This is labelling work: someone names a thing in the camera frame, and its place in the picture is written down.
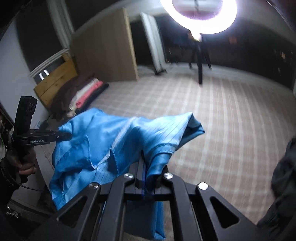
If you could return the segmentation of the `person's left hand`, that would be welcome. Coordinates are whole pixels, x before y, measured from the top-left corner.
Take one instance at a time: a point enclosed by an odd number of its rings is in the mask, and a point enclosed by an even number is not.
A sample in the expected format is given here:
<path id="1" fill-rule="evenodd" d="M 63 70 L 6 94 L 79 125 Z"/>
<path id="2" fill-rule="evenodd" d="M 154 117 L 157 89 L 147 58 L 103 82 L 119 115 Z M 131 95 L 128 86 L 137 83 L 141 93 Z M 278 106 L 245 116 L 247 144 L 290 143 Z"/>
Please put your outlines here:
<path id="1" fill-rule="evenodd" d="M 21 175 L 30 176 L 36 173 L 37 168 L 35 166 L 35 162 L 37 159 L 36 152 L 33 147 L 20 152 L 8 151 L 7 159 Z"/>

